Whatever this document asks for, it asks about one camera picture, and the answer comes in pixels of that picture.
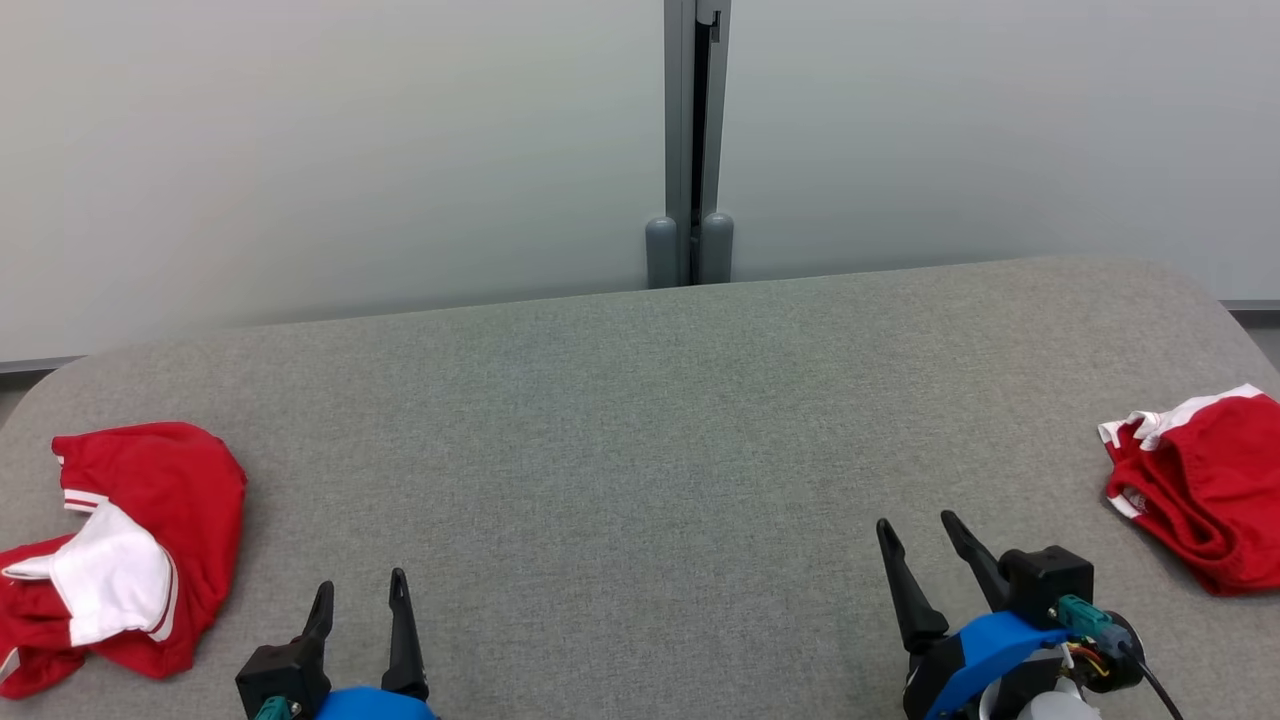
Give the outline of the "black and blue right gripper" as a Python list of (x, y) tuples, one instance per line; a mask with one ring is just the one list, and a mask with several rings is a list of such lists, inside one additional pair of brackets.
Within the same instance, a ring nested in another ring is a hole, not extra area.
[(943, 510), (940, 519), (992, 612), (948, 635), (947, 619), (916, 582), (891, 521), (877, 521), (899, 633), (913, 656), (902, 691), (908, 720), (1100, 720), (1089, 694), (1146, 682), (1146, 652), (1124, 618), (1110, 614), (1114, 626), (1101, 642), (1065, 625), (1036, 629), (1004, 611), (1010, 589), (998, 560), (955, 511)]

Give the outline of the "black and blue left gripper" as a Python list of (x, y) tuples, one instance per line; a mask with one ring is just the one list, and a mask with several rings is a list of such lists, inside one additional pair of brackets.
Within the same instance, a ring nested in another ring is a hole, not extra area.
[[(316, 589), (303, 625), (303, 643), (323, 650), (332, 633), (335, 587), (324, 580)], [(422, 648), (407, 575), (390, 571), (388, 607), (392, 614), (388, 669), (381, 689), (357, 685), (333, 691), (314, 720), (439, 720), (428, 705)]]

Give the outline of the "red garment with white panel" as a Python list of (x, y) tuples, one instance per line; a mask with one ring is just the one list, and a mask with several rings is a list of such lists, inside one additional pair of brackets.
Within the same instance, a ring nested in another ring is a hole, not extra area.
[(83, 521), (0, 551), (0, 698), (42, 693), (92, 653), (152, 679), (191, 670), (234, 584), (244, 470), (182, 421), (59, 436), (51, 451)]

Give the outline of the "red shorts with elastic waistband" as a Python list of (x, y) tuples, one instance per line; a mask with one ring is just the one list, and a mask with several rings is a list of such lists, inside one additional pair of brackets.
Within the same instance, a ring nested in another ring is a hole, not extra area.
[(1280, 591), (1280, 402), (1252, 384), (1101, 423), (1105, 495), (1215, 596)]

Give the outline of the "grey metal partition post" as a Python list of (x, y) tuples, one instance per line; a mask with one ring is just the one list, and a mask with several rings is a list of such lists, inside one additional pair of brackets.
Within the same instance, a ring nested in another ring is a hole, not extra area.
[(666, 0), (666, 213), (646, 223), (652, 290), (732, 279), (733, 220), (719, 208), (732, 0)]

